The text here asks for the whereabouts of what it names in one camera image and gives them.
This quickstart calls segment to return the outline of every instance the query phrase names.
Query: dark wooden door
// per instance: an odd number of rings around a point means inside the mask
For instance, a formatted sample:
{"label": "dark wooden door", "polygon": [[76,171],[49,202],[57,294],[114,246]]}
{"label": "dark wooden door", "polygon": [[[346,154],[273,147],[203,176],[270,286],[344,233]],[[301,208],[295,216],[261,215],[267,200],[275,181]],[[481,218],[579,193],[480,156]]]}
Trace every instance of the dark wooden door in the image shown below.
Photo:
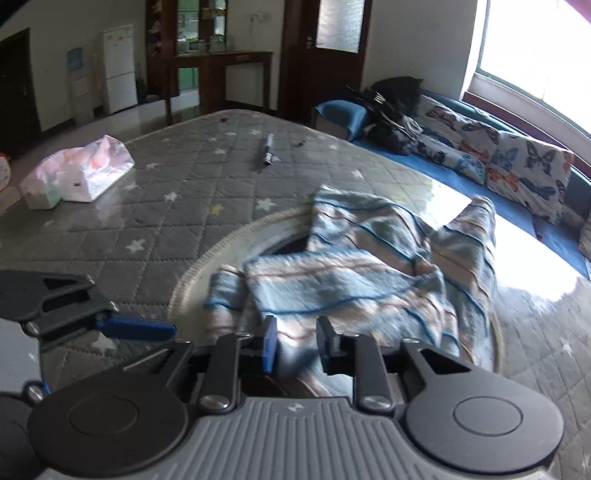
{"label": "dark wooden door", "polygon": [[311,109],[359,89],[371,0],[287,0],[279,109],[308,122]]}
{"label": "dark wooden door", "polygon": [[39,141],[28,29],[0,42],[0,112],[0,152],[14,157]]}

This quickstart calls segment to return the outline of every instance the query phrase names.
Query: marker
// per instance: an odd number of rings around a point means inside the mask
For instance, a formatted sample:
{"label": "marker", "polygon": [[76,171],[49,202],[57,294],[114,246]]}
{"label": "marker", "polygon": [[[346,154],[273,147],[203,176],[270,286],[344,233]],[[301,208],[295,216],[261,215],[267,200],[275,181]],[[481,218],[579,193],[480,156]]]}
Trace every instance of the marker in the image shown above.
{"label": "marker", "polygon": [[271,155],[271,147],[273,146],[273,134],[267,135],[265,146],[262,149],[262,164],[267,166],[273,163],[273,155]]}

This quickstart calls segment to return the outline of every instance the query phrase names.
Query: black circular pad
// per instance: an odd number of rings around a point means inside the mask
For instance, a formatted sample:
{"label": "black circular pad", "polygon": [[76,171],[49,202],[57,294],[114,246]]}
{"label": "black circular pad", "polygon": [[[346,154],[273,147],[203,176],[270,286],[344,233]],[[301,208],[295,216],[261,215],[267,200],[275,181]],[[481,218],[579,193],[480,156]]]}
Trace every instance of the black circular pad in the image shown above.
{"label": "black circular pad", "polygon": [[97,478],[156,462],[177,446],[187,425],[183,403],[161,379],[114,371],[41,402],[28,432],[36,454],[52,468]]}
{"label": "black circular pad", "polygon": [[22,400],[0,397],[1,480],[30,480],[43,471],[27,438],[31,410]]}
{"label": "black circular pad", "polygon": [[503,398],[470,397],[453,412],[460,427],[474,435],[498,437],[513,432],[523,421],[521,409]]}
{"label": "black circular pad", "polygon": [[438,463],[484,475],[549,465],[564,423],[560,410],[544,396],[477,367],[430,374],[426,385],[409,403],[404,426]]}

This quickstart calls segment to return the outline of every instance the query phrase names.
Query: bright window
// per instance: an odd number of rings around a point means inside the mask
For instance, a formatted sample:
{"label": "bright window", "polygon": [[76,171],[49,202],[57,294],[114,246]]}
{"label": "bright window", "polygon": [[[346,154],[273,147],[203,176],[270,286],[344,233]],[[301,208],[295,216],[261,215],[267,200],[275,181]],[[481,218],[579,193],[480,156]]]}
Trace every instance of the bright window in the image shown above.
{"label": "bright window", "polygon": [[564,0],[488,0],[479,71],[591,137],[591,24]]}

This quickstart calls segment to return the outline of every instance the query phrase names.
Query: sofa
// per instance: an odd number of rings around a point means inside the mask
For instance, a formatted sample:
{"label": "sofa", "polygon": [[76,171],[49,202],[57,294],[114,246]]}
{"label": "sofa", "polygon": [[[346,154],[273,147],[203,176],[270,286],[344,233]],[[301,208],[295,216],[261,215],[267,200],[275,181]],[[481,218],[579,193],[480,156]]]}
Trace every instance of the sofa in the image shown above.
{"label": "sofa", "polygon": [[[498,131],[525,135],[502,120],[468,103],[427,90],[424,90],[423,94],[454,112],[487,124]],[[317,105],[313,109],[312,124],[316,130],[344,138],[359,147],[420,171],[467,196],[478,194],[490,198],[496,206],[498,215],[536,237],[582,276],[589,278],[588,261],[581,254],[578,243],[581,228],[589,217],[591,209],[591,181],[575,167],[571,168],[570,181],[564,192],[562,217],[557,225],[553,225],[549,221],[533,215],[525,206],[491,191],[486,185],[478,184],[442,164],[416,154],[396,155],[373,143],[365,138],[363,132],[368,119],[368,113],[364,107],[347,100],[331,100]]]}

